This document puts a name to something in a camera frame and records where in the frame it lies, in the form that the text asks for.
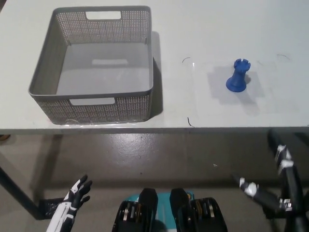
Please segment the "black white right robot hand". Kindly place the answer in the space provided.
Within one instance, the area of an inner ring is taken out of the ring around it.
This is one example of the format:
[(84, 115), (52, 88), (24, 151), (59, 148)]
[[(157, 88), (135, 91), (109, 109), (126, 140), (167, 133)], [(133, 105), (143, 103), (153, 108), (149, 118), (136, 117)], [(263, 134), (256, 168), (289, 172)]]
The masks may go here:
[(300, 176), (292, 155), (286, 143), (273, 129), (267, 132), (267, 144), (273, 153), (281, 180), (281, 194), (275, 195), (255, 182), (246, 181), (238, 174), (232, 174), (233, 179), (247, 197), (262, 207), (267, 219), (284, 219), (286, 232), (307, 232), (309, 195), (303, 194)]

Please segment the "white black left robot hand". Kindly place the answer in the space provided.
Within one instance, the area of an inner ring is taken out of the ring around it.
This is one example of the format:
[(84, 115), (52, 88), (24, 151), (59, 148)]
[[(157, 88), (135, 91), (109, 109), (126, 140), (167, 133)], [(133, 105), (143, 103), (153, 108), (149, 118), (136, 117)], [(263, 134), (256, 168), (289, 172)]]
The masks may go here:
[(93, 181), (84, 175), (70, 188), (52, 216), (46, 232), (70, 232), (73, 228), (78, 210), (90, 200), (87, 195)]

